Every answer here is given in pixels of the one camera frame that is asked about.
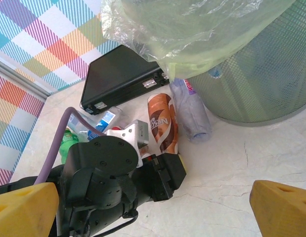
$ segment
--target checkered pattern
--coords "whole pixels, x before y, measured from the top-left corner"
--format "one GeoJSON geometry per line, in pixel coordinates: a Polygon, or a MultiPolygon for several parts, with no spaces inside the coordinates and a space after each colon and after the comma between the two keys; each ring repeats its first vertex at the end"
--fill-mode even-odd
{"type": "Polygon", "coordinates": [[[0,0],[0,51],[28,80],[51,94],[61,90],[84,79],[91,61],[118,46],[102,36],[100,5],[100,0],[0,0]]]}
{"type": "Polygon", "coordinates": [[[10,180],[43,105],[0,75],[0,185],[10,180]]]}

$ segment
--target black cable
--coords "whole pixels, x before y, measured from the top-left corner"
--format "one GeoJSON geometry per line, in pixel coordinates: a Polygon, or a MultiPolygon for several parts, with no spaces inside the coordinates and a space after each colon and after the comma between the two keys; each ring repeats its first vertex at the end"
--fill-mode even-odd
{"type": "Polygon", "coordinates": [[[128,226],[130,224],[132,224],[133,222],[135,222],[137,220],[137,218],[138,218],[138,213],[131,220],[126,221],[125,223],[123,223],[123,224],[121,224],[121,225],[119,225],[119,226],[117,226],[115,228],[112,228],[112,229],[110,229],[110,230],[108,230],[106,232],[98,234],[98,235],[96,235],[94,237],[104,237],[104,236],[110,235],[110,234],[114,233],[115,231],[118,231],[118,230],[120,230],[120,229],[122,229],[122,228],[124,228],[124,227],[126,227],[126,226],[128,226]]]}

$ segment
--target trash can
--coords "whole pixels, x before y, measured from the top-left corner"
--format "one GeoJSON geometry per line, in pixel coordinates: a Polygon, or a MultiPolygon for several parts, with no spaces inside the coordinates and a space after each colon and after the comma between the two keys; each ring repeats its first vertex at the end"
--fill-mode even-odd
{"type": "Polygon", "coordinates": [[[256,123],[306,104],[306,0],[290,8],[243,49],[189,79],[215,115],[256,123]]]}

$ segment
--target brown can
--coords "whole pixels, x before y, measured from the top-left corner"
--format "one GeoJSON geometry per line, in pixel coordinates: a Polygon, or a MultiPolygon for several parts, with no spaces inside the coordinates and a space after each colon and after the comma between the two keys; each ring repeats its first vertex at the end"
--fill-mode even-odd
{"type": "Polygon", "coordinates": [[[151,131],[161,152],[177,154],[178,124],[172,98],[164,93],[149,97],[148,116],[151,131]]]}

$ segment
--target green bottle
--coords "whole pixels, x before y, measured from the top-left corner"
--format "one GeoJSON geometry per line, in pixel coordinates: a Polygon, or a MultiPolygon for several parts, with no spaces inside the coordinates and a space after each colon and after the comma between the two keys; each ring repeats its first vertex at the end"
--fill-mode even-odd
{"type": "Polygon", "coordinates": [[[77,135],[72,133],[69,128],[66,128],[63,140],[59,147],[59,153],[62,156],[62,164],[66,162],[69,148],[76,143],[79,143],[77,135]]]}

